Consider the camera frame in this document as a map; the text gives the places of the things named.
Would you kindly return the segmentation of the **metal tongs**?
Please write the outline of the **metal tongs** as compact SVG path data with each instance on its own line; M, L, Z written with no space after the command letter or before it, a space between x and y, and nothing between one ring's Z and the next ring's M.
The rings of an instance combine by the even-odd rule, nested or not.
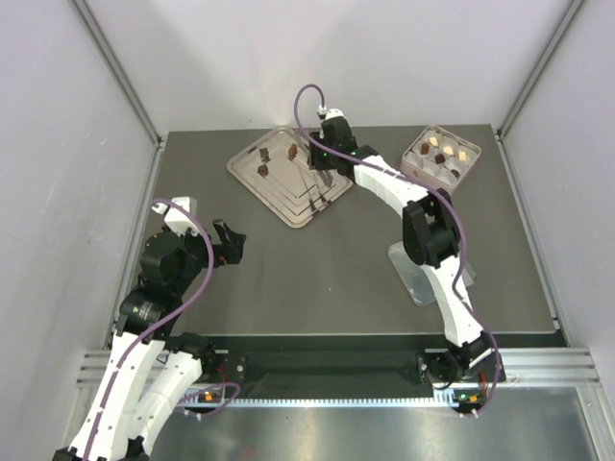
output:
M308 172L301 167L297 167L299 177L303 184L301 197L307 199L308 209L317 214L326 206L332 203L332 199L325 195L324 184L321 184L321 176L319 174Z

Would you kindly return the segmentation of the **silver tin lid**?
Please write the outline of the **silver tin lid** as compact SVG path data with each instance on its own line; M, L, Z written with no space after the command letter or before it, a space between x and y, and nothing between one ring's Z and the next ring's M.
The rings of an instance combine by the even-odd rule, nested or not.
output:
M459 301L453 289L461 264L459 256L448 257L439 268L435 269L429 265L418 265L413 262L402 242L390 246L387 254L407 292L417 305L440 303L443 300L449 303Z

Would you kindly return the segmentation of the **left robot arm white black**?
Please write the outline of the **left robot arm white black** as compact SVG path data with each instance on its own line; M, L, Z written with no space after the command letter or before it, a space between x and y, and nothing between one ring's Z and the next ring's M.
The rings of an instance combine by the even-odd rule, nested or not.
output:
M213 221L212 242L190 197L157 199L163 219L139 259L137 283L119 307L106 370L77 435L56 460L148 460L177 410L196 419L223 411L241 387L228 380L214 343L196 333L171 333L204 293L214 269L242 260L246 237Z

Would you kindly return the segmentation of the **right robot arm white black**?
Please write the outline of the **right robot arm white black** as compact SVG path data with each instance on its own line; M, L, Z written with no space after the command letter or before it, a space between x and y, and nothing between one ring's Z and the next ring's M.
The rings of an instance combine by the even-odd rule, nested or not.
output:
M372 147L358 145L341 110L320 109L318 117L320 129L307 135L310 167L336 171L399 215L406 256L427 277L440 309L451 373L471 379L492 357L498 382L503 368L498 343L474 313L463 283L466 237L448 193L413 182Z

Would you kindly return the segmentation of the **pink chocolate tin box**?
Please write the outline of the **pink chocolate tin box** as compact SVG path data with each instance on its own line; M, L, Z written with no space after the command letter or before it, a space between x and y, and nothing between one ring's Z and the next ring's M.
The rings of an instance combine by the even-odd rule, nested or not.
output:
M410 143L400 161L406 176L453 195L474 169L481 147L436 125Z

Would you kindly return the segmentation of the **silver metal tray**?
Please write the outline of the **silver metal tray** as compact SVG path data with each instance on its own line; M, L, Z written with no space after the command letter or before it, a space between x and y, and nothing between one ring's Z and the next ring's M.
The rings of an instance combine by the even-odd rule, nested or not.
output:
M298 147L294 159L289 158L287 154L292 144ZM267 161L260 158L260 148L268 149ZM258 173L258 168L262 164L267 165L266 176ZM267 132L227 162L229 173L292 229L306 226L329 207L326 206L317 214L308 209L308 200L301 197L303 184L297 167L321 176L319 182L324 184L325 195L332 199L332 203L353 185L351 180L336 171L311 169L308 166L307 144L288 127L278 127Z

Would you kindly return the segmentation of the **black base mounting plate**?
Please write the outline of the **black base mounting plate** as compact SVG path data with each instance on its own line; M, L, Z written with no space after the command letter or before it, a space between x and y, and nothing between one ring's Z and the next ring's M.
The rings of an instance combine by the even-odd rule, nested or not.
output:
M450 343L441 335L204 335L219 366L242 384L245 398L324 399L424 394L432 384L491 382L495 360L454 378Z

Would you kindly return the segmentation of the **aluminium frame rail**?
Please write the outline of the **aluminium frame rail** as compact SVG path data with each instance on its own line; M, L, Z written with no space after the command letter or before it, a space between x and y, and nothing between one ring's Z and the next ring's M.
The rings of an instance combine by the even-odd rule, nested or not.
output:
M575 348L503 348L502 369L492 359L457 381L441 350L220 351L188 388L190 394L222 380L238 383L238 407L451 406L481 400L497 388L597 387L591 354Z

